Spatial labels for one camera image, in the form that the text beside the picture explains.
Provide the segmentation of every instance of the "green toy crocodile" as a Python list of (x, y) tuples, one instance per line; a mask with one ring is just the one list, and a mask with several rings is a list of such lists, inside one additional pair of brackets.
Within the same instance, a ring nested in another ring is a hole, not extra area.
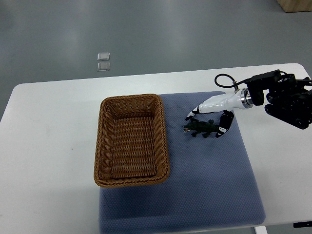
[(204, 138), (207, 138), (210, 133), (217, 132), (219, 125), (214, 124), (214, 121), (210, 119), (208, 122), (199, 121), (198, 119), (192, 118), (191, 122), (184, 125), (184, 132), (195, 130), (196, 132), (192, 133), (193, 137), (196, 137), (197, 134), (205, 132), (203, 134)]

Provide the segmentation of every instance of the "blue mat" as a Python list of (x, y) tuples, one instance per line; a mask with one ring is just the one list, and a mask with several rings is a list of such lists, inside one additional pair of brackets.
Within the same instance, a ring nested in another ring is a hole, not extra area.
[[(170, 176), (162, 184), (100, 189), (101, 233), (159, 233), (259, 225), (265, 213), (245, 146), (234, 118), (215, 138), (183, 132), (187, 114), (222, 92), (166, 94), (163, 99)], [(219, 123), (222, 113), (200, 114)]]

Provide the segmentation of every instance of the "brown wicker basket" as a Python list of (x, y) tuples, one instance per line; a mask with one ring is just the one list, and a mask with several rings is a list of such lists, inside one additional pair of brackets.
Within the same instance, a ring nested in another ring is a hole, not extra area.
[(96, 184), (104, 188), (151, 185), (168, 176), (161, 97), (143, 94), (105, 99), (98, 117)]

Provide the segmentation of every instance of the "gray floor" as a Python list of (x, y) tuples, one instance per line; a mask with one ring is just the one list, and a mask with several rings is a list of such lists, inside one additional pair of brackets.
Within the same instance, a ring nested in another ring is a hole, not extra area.
[[(20, 83), (290, 62), (312, 74), (311, 23), (276, 0), (0, 0), (0, 117)], [(111, 70), (97, 72), (105, 51)]]

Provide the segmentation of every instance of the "black robotic joint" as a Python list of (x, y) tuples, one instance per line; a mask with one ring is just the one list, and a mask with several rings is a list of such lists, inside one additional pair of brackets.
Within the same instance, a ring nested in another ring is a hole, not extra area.
[(220, 118), (219, 129), (215, 135), (216, 138), (219, 138), (230, 129), (233, 119), (234, 119), (233, 112), (227, 110), (223, 111), (223, 114)]

